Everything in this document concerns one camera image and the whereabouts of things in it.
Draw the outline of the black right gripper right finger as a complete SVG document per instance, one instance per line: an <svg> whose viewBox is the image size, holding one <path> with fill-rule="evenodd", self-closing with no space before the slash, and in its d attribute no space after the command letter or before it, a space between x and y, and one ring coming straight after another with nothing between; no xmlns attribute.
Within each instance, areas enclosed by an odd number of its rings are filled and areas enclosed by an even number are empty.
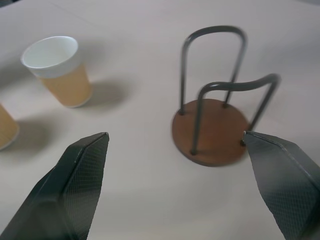
<svg viewBox="0 0 320 240"><path fill-rule="evenodd" d="M320 240L320 166L298 145L245 131L259 193L285 240Z"/></svg>

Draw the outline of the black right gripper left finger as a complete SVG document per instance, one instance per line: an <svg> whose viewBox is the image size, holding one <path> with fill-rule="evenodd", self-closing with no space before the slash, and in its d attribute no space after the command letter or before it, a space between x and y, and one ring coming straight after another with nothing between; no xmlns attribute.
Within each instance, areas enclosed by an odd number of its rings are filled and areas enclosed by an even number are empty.
<svg viewBox="0 0 320 240"><path fill-rule="evenodd" d="M0 240L87 240L101 194L107 132L69 145L33 187Z"/></svg>

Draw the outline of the brown paper cup white rim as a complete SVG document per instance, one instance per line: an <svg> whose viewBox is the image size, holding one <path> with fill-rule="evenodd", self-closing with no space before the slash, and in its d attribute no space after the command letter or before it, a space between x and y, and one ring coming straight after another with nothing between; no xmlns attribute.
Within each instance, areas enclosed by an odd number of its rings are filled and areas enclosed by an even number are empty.
<svg viewBox="0 0 320 240"><path fill-rule="evenodd" d="M0 151L11 145L20 133L18 123L0 104Z"/></svg>
<svg viewBox="0 0 320 240"><path fill-rule="evenodd" d="M75 38L44 38L30 45L20 60L63 106L78 108L91 98L92 86Z"/></svg>

